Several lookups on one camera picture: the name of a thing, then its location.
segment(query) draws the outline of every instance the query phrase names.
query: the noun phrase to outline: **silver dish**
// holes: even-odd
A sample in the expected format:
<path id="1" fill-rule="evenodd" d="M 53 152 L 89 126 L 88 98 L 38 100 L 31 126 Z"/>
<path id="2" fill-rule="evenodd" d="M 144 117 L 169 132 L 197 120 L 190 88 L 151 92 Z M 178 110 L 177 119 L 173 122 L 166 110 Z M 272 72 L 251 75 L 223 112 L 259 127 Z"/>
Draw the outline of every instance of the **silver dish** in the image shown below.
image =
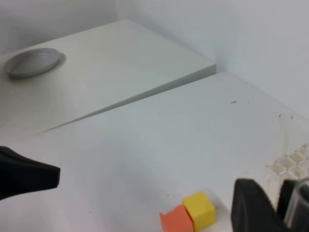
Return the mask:
<path id="1" fill-rule="evenodd" d="M 4 64 L 4 72 L 12 78 L 29 78 L 54 68 L 63 55 L 52 48 L 39 48 L 18 54 Z"/>

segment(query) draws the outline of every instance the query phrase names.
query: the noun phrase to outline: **white tabletop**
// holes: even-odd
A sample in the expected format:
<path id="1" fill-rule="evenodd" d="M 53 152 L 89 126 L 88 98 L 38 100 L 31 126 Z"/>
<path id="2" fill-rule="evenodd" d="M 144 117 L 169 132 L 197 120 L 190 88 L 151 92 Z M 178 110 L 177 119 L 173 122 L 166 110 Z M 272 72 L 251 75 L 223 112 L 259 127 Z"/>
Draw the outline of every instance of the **white tabletop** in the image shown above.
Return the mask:
<path id="1" fill-rule="evenodd" d="M 3 64 L 50 47 L 66 61 L 45 75 L 10 81 Z M 0 57 L 0 142 L 22 138 L 215 74 L 215 64 L 124 20 Z"/>
<path id="2" fill-rule="evenodd" d="M 158 232 L 159 212 L 205 189 L 230 209 L 237 178 L 263 184 L 279 114 L 293 112 L 222 73 L 12 144 L 61 167 L 61 178 L 56 189 L 1 201 L 1 228 Z M 210 231 L 230 231 L 215 229 L 218 219 Z"/>

